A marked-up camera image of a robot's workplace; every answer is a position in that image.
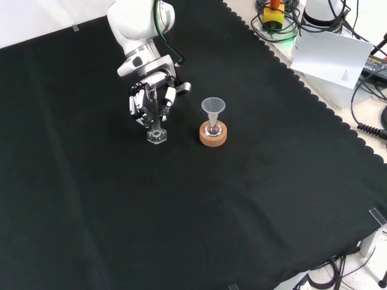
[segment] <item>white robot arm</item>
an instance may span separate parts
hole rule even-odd
[[[130,113],[146,127],[155,118],[148,108],[149,100],[146,99],[144,90],[147,83],[154,83],[157,89],[167,89],[158,116],[161,121],[167,119],[176,95],[190,91],[189,83],[179,84],[171,57],[161,57],[153,42],[153,37],[158,36],[153,14],[155,1],[159,3],[158,27],[165,33],[175,22],[174,8],[168,3],[158,0],[116,0],[108,10],[110,27],[127,58],[117,70],[118,75],[124,77],[136,73],[140,79],[131,89]]]

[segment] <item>wooden base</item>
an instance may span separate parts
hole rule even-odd
[[[209,147],[218,147],[220,145],[222,145],[224,142],[226,142],[226,139],[227,139],[227,127],[224,123],[218,121],[219,124],[222,126],[222,134],[220,136],[217,136],[217,137],[211,137],[211,136],[207,136],[205,131],[204,131],[204,128],[206,127],[208,121],[204,122],[201,126],[200,126],[200,141],[206,145],[206,146],[209,146]]]

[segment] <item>hexagonal glass base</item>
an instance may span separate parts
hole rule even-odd
[[[167,140],[167,131],[164,129],[149,130],[146,139],[153,144],[160,144]]]

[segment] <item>sheet of paper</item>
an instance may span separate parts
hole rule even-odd
[[[353,89],[371,50],[361,40],[303,31],[290,68]]]

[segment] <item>black cable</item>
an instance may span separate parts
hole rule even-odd
[[[349,7],[348,5],[346,5],[346,4],[345,4],[345,7],[349,9],[349,10],[348,10],[348,12],[351,12],[351,11],[352,11],[352,8],[351,8],[351,7]]]
[[[365,124],[357,121],[357,118],[355,117],[355,114],[353,111],[353,100],[355,99],[356,92],[359,90],[361,85],[365,84],[365,81],[369,80],[375,74],[378,74],[378,73],[380,73],[382,71],[386,71],[386,70],[387,70],[387,68],[382,68],[382,69],[379,69],[377,71],[374,71],[372,74],[370,74],[368,77],[366,77],[363,80],[359,79],[360,83],[356,86],[356,89],[355,89],[355,91],[352,95],[352,99],[351,99],[351,114],[352,114],[353,120],[355,120],[355,122],[357,123],[357,128],[359,130],[366,132],[366,133],[369,133],[370,135],[377,136],[377,137],[384,139],[384,140],[387,140],[387,130],[386,129],[378,129],[378,128],[371,127],[371,126],[365,125]]]
[[[333,5],[332,5],[332,1],[328,0],[328,3],[329,3],[329,7],[330,7],[330,9],[332,11],[332,14],[333,14],[335,20],[338,20],[340,17],[342,17],[344,15],[345,7],[346,7],[346,0],[342,1],[343,9],[341,10],[341,12],[340,12],[340,14],[338,16],[336,15],[336,12],[334,11],[334,8],[333,8]]]
[[[157,13],[157,7],[160,5],[160,0],[155,0],[153,3],[153,20],[155,22],[155,27],[157,34],[160,36],[160,38],[163,40],[163,42],[169,47],[180,59],[178,61],[179,65],[182,65],[185,61],[185,58],[182,54],[180,54],[169,42],[165,39],[163,36],[163,33],[160,31],[159,23],[158,23],[158,13]]]
[[[358,268],[355,269],[354,271],[349,272],[348,274],[345,274],[345,275],[343,276],[343,278],[346,277],[346,276],[348,276],[348,275],[351,275],[351,274],[355,273],[356,271],[362,269],[365,265],[367,265],[367,263],[369,262],[369,260],[371,260],[372,256],[374,255],[375,250],[376,250],[376,247],[375,247],[374,250],[372,251],[372,254],[368,257],[367,261],[365,261],[365,263],[364,263],[362,266],[358,267]]]
[[[350,24],[344,20],[343,21],[343,25],[346,29],[348,29],[350,32],[352,32],[352,34],[357,38],[357,39],[362,39],[364,40],[365,42],[369,42],[368,40],[366,40],[363,36],[359,35],[358,33],[356,33],[356,31],[354,31],[354,29],[350,26]],[[387,57],[387,53],[385,53],[383,50],[381,50],[379,47],[377,47],[376,45],[373,45],[374,49],[381,52],[382,54],[384,54],[386,57]]]
[[[301,32],[301,30],[305,30],[306,32],[309,32],[309,33],[321,33],[324,31],[332,32],[334,30],[335,25],[332,25],[328,28],[322,28],[322,27],[311,25],[311,24],[302,24],[299,22],[294,11],[292,11],[292,14],[293,14],[294,22],[297,24],[297,26],[299,28],[299,32]]]
[[[174,77],[172,75],[169,75],[169,76],[166,76],[165,78],[167,79],[167,81],[168,81],[168,79],[174,80],[176,82],[176,85],[180,86],[180,82],[179,82],[179,80],[176,77]]]
[[[296,16],[297,17],[300,16],[301,11],[297,8],[297,6],[299,5],[299,0],[288,0],[287,3],[283,3],[282,2],[281,4],[286,4],[285,5],[285,11],[282,11],[282,10],[280,10],[278,8],[271,7],[270,3],[265,3],[264,0],[256,0],[256,8],[257,8],[257,13],[258,14],[251,20],[251,27],[254,30],[254,32],[260,38],[266,40],[267,42],[271,42],[271,43],[285,42],[285,41],[288,41],[288,40],[292,40],[292,39],[294,39],[297,36],[297,32],[294,33],[294,31],[297,29],[297,25],[294,22],[293,15],[290,14],[289,12],[291,12],[293,10],[296,10],[298,12],[298,14]],[[285,28],[280,28],[280,29],[274,28],[274,27],[269,27],[268,25],[266,25],[263,22],[263,20],[261,18],[261,15],[263,15],[265,8],[269,8],[271,10],[280,11],[281,13],[285,14],[285,18],[290,20],[290,24],[288,26],[286,26]],[[269,39],[265,35],[263,35],[263,33],[261,33],[259,30],[257,30],[255,28],[254,20],[257,19],[257,18],[260,21],[260,23],[262,24],[262,28],[266,28],[268,30],[268,34],[269,35],[273,35],[273,34],[290,34],[290,33],[293,33],[293,35],[290,36],[290,37],[282,38],[282,39]]]
[[[315,269],[321,269],[321,268],[323,268],[325,266],[330,265],[332,267],[332,269],[333,269],[333,277],[332,277],[332,279],[329,282],[327,282],[327,283],[316,283],[308,275],[308,282],[309,282],[310,286],[312,286],[313,288],[316,288],[316,289],[321,289],[321,290],[327,290],[327,289],[330,289],[332,287],[334,287],[334,290],[339,290],[340,287],[341,287],[341,283],[343,283],[345,286],[349,287],[350,289],[355,290],[354,288],[350,287],[350,285],[346,284],[343,281],[343,278],[348,276],[348,275],[351,275],[351,274],[355,273],[356,271],[358,271],[360,269],[362,269],[369,262],[369,260],[371,260],[372,256],[375,253],[375,249],[376,248],[374,248],[374,250],[372,251],[371,255],[368,257],[367,261],[362,266],[358,267],[354,271],[351,271],[351,272],[349,272],[348,274],[345,274],[345,275],[344,275],[344,271],[345,271],[345,264],[346,264],[346,256],[342,256],[342,257],[335,256],[335,257],[332,257],[329,260],[329,262],[324,263],[323,265],[315,268]],[[337,265],[336,265],[337,261],[340,261],[340,268],[337,268]]]
[[[293,288],[293,290],[300,290],[300,289],[301,289],[301,282],[296,284],[296,286],[294,286],[294,288]]]
[[[373,85],[375,87],[375,89],[378,91],[378,93],[382,96],[380,99],[384,100],[384,101],[387,101],[387,98],[386,96],[384,95],[384,93],[382,92],[382,90],[379,88],[376,80],[373,80]]]
[[[338,279],[337,272],[335,270],[336,261],[333,260],[333,259],[330,259],[329,265],[331,265],[331,267],[333,269],[333,277],[332,277],[332,279],[329,282],[326,282],[326,283],[316,283],[315,281],[313,281],[310,278],[310,275],[308,274],[308,282],[309,282],[310,286],[312,286],[313,288],[316,288],[316,289],[320,289],[320,290],[327,290],[327,289],[332,288],[336,284],[337,279]]]
[[[375,93],[375,91],[373,89],[371,89],[366,83],[364,83],[363,85],[360,84],[360,88],[364,91],[366,91],[367,93],[369,94],[372,94],[374,95],[375,97],[381,99],[382,101],[387,101],[387,99],[385,99],[382,95],[378,95]]]
[[[353,27],[352,27],[353,30],[355,30],[355,26],[356,26],[358,17],[359,17],[359,0],[357,0],[357,3],[356,3],[356,18],[355,18],[355,23],[353,23]]]
[[[387,33],[383,36],[383,40],[376,46],[377,48],[382,48],[387,44]],[[374,55],[377,53],[377,49],[373,49],[371,54]]]

